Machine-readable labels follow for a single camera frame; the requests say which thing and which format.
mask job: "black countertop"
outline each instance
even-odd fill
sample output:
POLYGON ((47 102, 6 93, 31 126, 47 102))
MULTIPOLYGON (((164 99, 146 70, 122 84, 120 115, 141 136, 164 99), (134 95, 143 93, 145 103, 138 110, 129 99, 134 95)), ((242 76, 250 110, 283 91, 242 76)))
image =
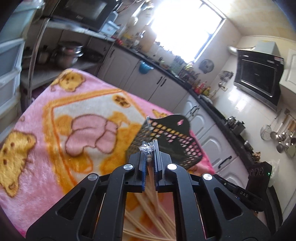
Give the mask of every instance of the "black countertop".
POLYGON ((184 89, 186 89, 196 99, 196 101, 201 105, 201 107, 205 109, 205 111, 209 114, 209 116, 214 120, 218 128, 221 130, 223 135, 226 137, 226 139, 230 143, 235 153, 239 156, 239 158, 244 163, 245 167, 248 169, 250 166, 253 165, 251 154, 247 152, 246 149, 244 148, 244 139, 241 136, 236 136, 231 129, 225 126, 225 122, 226 122, 225 117, 212 104, 200 98, 199 95, 193 91, 190 84, 172 75, 170 72, 164 70, 158 64, 153 62, 153 60, 147 58, 143 54, 138 53, 131 49, 127 49, 126 47, 123 47, 123 46, 119 46, 119 45, 115 45, 115 46, 143 60, 146 64, 159 70, 164 75, 167 75, 169 78, 171 78, 176 83, 181 85, 184 89))

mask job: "kettle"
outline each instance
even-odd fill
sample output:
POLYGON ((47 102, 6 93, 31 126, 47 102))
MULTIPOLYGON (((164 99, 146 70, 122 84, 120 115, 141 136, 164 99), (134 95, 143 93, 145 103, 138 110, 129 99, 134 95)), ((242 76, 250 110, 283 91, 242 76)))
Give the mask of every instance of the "kettle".
POLYGON ((226 124, 227 124, 230 128, 233 128, 235 122, 236 122, 235 117, 230 116, 230 117, 227 119, 226 124))

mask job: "microwave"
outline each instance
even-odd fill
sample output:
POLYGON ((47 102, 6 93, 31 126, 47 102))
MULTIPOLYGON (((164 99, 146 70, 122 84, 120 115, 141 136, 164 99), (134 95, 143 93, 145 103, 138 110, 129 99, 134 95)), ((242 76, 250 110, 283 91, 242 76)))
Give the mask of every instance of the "microwave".
POLYGON ((45 0, 43 16, 65 20, 99 32, 122 0, 45 0))
POLYGON ((284 59, 271 54, 238 50, 234 85, 273 110, 281 95, 279 82, 284 71, 284 59))

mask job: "window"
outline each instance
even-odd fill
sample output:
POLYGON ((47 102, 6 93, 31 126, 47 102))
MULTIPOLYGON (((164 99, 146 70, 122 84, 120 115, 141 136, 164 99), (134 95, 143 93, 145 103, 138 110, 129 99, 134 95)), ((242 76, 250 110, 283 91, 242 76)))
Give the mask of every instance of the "window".
POLYGON ((203 1, 163 0, 155 10, 151 28, 161 46, 188 63, 202 51, 222 20, 203 1))

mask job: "cabinet door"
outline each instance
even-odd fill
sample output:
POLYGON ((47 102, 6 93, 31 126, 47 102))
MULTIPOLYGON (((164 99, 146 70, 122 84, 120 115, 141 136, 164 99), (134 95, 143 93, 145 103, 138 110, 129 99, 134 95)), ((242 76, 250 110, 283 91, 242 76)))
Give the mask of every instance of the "cabinet door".
POLYGON ((129 53, 114 48, 110 56, 107 56, 98 77, 111 85, 123 88, 138 61, 139 59, 129 53))
POLYGON ((141 74, 139 72, 140 64, 140 62, 137 64, 123 89, 142 99, 149 100, 164 76, 156 69, 150 70, 147 74, 141 74))
POLYGON ((165 76, 164 80, 162 80, 161 84, 149 99, 149 102, 172 112, 186 93, 187 90, 183 89, 174 80, 165 76))
POLYGON ((174 114, 181 114, 186 116, 186 114, 193 109, 194 106, 199 106, 197 101, 192 97, 191 94, 187 93, 177 107, 173 110, 174 114))
POLYGON ((200 138, 200 145, 208 155, 210 162, 216 172, 222 170, 226 167, 230 162, 232 162, 236 157, 236 153, 228 143, 227 139, 217 127, 217 125, 213 125, 204 135, 200 138), (219 164, 227 159, 220 168, 218 168, 219 164))
POLYGON ((280 84, 296 93, 296 50, 289 49, 285 70, 280 84))
POLYGON ((235 158, 217 174, 241 188, 246 188, 247 186, 249 173, 239 157, 235 158))
POLYGON ((181 102, 173 110, 173 113, 181 114, 187 117, 187 119, 190 121, 190 128, 194 132, 197 139, 200 139, 215 124, 207 112, 189 93, 181 100, 181 102), (193 108, 195 106, 199 107, 199 109, 196 111, 194 111, 195 108, 193 108), (193 115, 186 116, 190 110, 193 110, 193 115))

